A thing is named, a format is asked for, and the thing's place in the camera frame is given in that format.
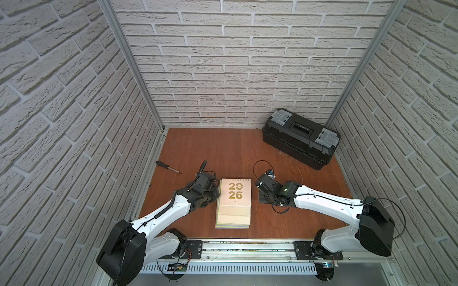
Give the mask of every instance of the mounting plate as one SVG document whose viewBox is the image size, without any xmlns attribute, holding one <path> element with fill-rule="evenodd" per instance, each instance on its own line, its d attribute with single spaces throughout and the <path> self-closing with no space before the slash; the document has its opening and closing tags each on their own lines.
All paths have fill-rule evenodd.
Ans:
<svg viewBox="0 0 458 286">
<path fill-rule="evenodd" d="M 296 259 L 297 260 L 311 260 L 312 250 L 311 244 L 308 241 L 294 241 L 294 249 L 296 250 Z M 338 252 L 331 253 L 326 255 L 325 257 L 321 257 L 322 259 L 326 260 L 342 260 L 344 256 L 342 255 L 342 251 L 339 250 Z"/>
<path fill-rule="evenodd" d="M 191 260 L 195 259 L 200 259 L 202 256 L 202 240 L 188 240 L 186 242 L 186 247 L 189 248 L 191 251 Z M 165 255 L 161 257 L 160 259 L 176 259 L 173 258 L 171 255 Z M 188 253 L 185 252 L 185 254 L 180 257 L 180 260 L 186 261 L 188 259 Z"/>
<path fill-rule="evenodd" d="M 259 197 L 258 197 L 259 202 L 261 204 L 269 204 L 270 205 L 270 202 L 266 198 L 267 196 L 265 194 L 263 194 L 261 191 L 258 191 L 258 193 L 259 193 Z"/>
</svg>

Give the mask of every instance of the screwdriver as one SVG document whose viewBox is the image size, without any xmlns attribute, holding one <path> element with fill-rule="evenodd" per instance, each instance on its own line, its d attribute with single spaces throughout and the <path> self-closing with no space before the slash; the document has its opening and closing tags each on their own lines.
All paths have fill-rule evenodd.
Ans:
<svg viewBox="0 0 458 286">
<path fill-rule="evenodd" d="M 161 167 L 164 167 L 164 168 L 166 168 L 166 169 L 170 169 L 170 170 L 172 170 L 172 171 L 174 171 L 174 172 L 177 172 L 178 174 L 181 174 L 180 171 L 177 171 L 177 170 L 175 170 L 175 169 L 173 169 L 173 168 L 170 168 L 167 164 L 165 164 L 165 163 L 163 163 L 163 162 L 161 162 L 161 161 L 156 161 L 156 165 L 161 166 Z"/>
</svg>

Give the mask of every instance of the black toolbox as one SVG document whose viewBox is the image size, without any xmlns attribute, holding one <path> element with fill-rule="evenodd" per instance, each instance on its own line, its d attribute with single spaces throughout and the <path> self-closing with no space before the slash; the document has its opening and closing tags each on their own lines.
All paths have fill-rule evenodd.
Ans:
<svg viewBox="0 0 458 286">
<path fill-rule="evenodd" d="M 264 142 L 315 170 L 331 161 L 340 140 L 336 131 L 284 108 L 269 117 L 262 134 Z"/>
</svg>

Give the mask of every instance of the white brick wallpaper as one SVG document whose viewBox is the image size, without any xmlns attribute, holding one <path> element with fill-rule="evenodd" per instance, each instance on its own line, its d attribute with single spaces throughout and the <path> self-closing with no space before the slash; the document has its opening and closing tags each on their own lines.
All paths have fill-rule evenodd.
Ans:
<svg viewBox="0 0 458 286">
<path fill-rule="evenodd" d="M 0 1 L 0 285 L 88 285 L 157 128 L 98 2 Z"/>
<path fill-rule="evenodd" d="M 166 127 L 324 123 L 391 1 L 113 0 Z"/>
<path fill-rule="evenodd" d="M 458 283 L 457 7 L 408 0 L 333 126 L 358 196 L 407 216 L 394 254 L 410 285 Z"/>
</svg>

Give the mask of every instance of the black cable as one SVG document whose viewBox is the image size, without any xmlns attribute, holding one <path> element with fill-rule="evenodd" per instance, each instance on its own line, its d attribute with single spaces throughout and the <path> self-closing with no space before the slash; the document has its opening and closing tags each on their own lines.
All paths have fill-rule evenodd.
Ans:
<svg viewBox="0 0 458 286">
<path fill-rule="evenodd" d="M 118 284 L 119 274 L 121 274 L 122 264 L 124 263 L 124 258 L 125 258 L 125 253 L 126 253 L 126 251 L 127 251 L 127 247 L 129 246 L 129 244 L 131 243 L 132 239 L 134 238 L 135 233 L 138 232 L 138 230 L 139 230 L 142 226 L 143 226 L 143 225 L 140 225 L 140 226 L 135 230 L 135 232 L 131 235 L 131 238 L 129 238 L 129 241 L 127 242 L 127 244 L 126 244 L 126 246 L 125 246 L 124 254 L 122 255 L 121 265 L 119 266 L 118 275 L 116 276 L 116 280 L 114 281 L 115 284 Z"/>
<path fill-rule="evenodd" d="M 170 203 L 163 210 L 161 210 L 159 213 L 157 213 L 152 219 L 150 219 L 150 220 L 148 220 L 148 221 L 146 221 L 146 222 L 144 222 L 142 224 L 146 225 L 148 222 L 152 221 L 153 219 L 159 218 L 166 211 L 168 211 L 171 207 L 173 207 L 173 204 L 175 203 L 175 197 L 176 197 L 176 193 L 177 192 L 178 192 L 177 190 L 173 191 L 172 199 L 170 200 Z"/>
<path fill-rule="evenodd" d="M 216 179 L 216 172 L 215 171 L 202 171 L 202 172 L 212 172 L 213 173 L 213 176 L 215 177 L 214 181 L 212 182 L 212 185 L 215 184 L 215 182 L 217 182 L 217 184 L 215 185 L 215 187 L 219 186 L 219 181 Z"/>
<path fill-rule="evenodd" d="M 175 270 L 176 270 L 177 267 L 178 267 L 178 262 L 179 262 L 179 261 L 180 261 L 180 256 L 178 256 L 178 259 L 176 260 L 176 264 L 175 264 L 175 267 L 173 268 L 173 273 L 172 273 L 172 276 L 171 276 L 170 279 L 169 279 L 169 283 L 170 283 L 170 281 L 172 281 L 172 279 L 173 279 L 173 275 L 175 274 Z"/>
<path fill-rule="evenodd" d="M 269 164 L 270 168 L 272 168 L 273 176 L 275 175 L 275 170 L 273 169 L 271 163 L 267 162 L 266 160 L 259 160 L 259 161 L 257 161 L 257 162 L 253 165 L 253 175 L 255 175 L 257 181 L 259 181 L 259 177 L 258 177 L 258 176 L 256 175 L 256 173 L 255 173 L 255 166 L 256 166 L 256 164 L 259 163 L 259 162 L 266 162 L 267 164 Z"/>
<path fill-rule="evenodd" d="M 273 208 L 273 203 L 271 204 L 271 206 L 272 206 L 273 211 L 276 212 L 276 213 L 278 213 L 278 214 L 284 214 L 285 212 L 289 211 L 289 207 L 288 207 L 286 210 L 281 211 L 281 212 L 278 212 L 278 211 L 276 211 L 276 210 Z"/>
<path fill-rule="evenodd" d="M 397 236 L 393 237 L 393 239 L 396 239 L 396 238 L 400 237 L 400 236 L 404 233 L 404 231 L 405 231 L 405 229 L 406 229 L 406 226 L 407 226 L 407 221 L 406 221 L 406 219 L 405 219 L 405 214 L 404 214 L 404 212 L 402 211 L 401 207 L 400 207 L 398 204 L 396 204 L 394 201 L 392 201 L 392 200 L 390 200 L 390 199 L 387 199 L 387 198 L 377 198 L 377 199 L 374 198 L 373 201 L 370 201 L 370 202 L 367 202 L 367 203 L 364 203 L 364 204 L 352 205 L 352 204 L 347 204 L 347 203 L 339 202 L 338 200 L 333 200 L 333 199 L 330 199 L 330 198 L 328 198 L 328 197 L 321 196 L 321 195 L 319 195 L 319 194 L 298 194 L 298 195 L 296 195 L 296 197 L 305 196 L 305 195 L 310 195 L 310 196 L 314 196 L 314 197 L 320 197 L 320 198 L 324 198 L 324 199 L 327 199 L 327 200 L 331 200 L 331 201 L 336 202 L 336 203 L 340 203 L 340 204 L 343 204 L 343 205 L 350 205 L 350 206 L 363 206 L 363 205 L 372 204 L 372 203 L 375 202 L 376 200 L 388 200 L 388 201 L 392 202 L 395 206 L 398 207 L 398 209 L 401 211 L 401 215 L 402 215 L 403 220 L 404 220 L 404 227 L 403 227 L 401 233 L 398 234 Z"/>
<path fill-rule="evenodd" d="M 310 258 L 312 259 L 312 262 L 315 265 L 315 269 L 316 269 L 316 262 L 313 260 L 313 255 L 310 255 Z"/>
<path fill-rule="evenodd" d="M 201 165 L 200 169 L 199 169 L 199 172 L 197 172 L 197 174 L 196 174 L 196 179 L 197 179 L 197 177 L 200 175 L 200 173 L 203 172 L 203 169 L 205 169 L 205 166 L 206 166 L 206 165 L 207 165 L 207 161 L 204 160 L 204 161 L 202 162 L 202 165 Z"/>
<path fill-rule="evenodd" d="M 168 277 L 164 274 L 164 272 L 162 272 L 162 269 L 161 269 L 161 267 L 159 266 L 159 262 L 158 262 L 157 259 L 156 259 L 156 264 L 158 265 L 159 271 L 162 273 L 162 275 L 164 275 L 165 278 L 168 278 Z"/>
<path fill-rule="evenodd" d="M 257 162 L 253 165 L 253 175 L 255 175 L 256 181 L 257 181 L 257 182 L 261 182 L 261 181 L 259 180 L 259 177 L 258 177 L 258 176 L 256 175 L 256 173 L 255 173 L 255 166 L 256 166 L 256 164 L 259 163 L 259 162 L 266 162 L 267 164 L 269 164 L 270 168 L 272 168 L 272 176 L 275 175 L 275 170 L 273 169 L 271 163 L 269 163 L 269 162 L 266 161 L 266 160 L 259 160 L 259 161 L 257 161 Z M 277 210 L 273 207 L 274 205 L 275 205 L 275 206 L 279 206 L 279 205 L 280 205 L 280 204 L 278 204 L 278 203 L 275 203 L 275 199 L 276 199 L 276 198 L 272 200 L 272 199 L 269 197 L 269 194 L 268 194 L 268 193 L 265 193 L 265 192 L 262 191 L 261 189 L 259 189 L 259 190 L 260 190 L 260 191 L 266 196 L 266 198 L 269 200 L 269 202 L 271 203 L 271 207 L 272 207 L 272 209 L 273 209 L 274 212 L 276 212 L 276 213 L 278 213 L 278 214 L 284 214 L 285 212 L 289 211 L 289 207 L 288 207 L 286 210 L 284 210 L 284 211 L 277 211 Z"/>
</svg>

